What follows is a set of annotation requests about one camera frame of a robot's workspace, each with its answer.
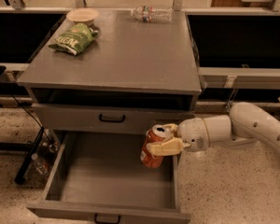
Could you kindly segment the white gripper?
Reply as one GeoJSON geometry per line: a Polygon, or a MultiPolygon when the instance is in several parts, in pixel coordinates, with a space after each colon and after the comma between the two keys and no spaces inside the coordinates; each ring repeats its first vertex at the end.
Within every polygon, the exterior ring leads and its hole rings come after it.
{"type": "Polygon", "coordinates": [[[173,156],[180,154],[184,149],[199,152],[209,148],[208,132],[201,118],[186,119],[178,127],[174,123],[165,124],[164,127],[171,133],[177,133],[179,138],[148,143],[147,150],[152,156],[173,156]]]}

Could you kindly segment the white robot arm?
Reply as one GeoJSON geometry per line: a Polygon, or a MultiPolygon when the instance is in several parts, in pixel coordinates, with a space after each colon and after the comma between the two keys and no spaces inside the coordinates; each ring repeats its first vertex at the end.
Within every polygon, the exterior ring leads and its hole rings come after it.
{"type": "Polygon", "coordinates": [[[172,156],[183,150],[205,151],[221,146],[228,149],[246,148],[256,141],[272,148],[280,156],[280,121],[262,108],[241,102],[231,107],[228,115],[185,119],[178,125],[156,125],[161,141],[148,142],[147,151],[153,156],[172,156]]]}

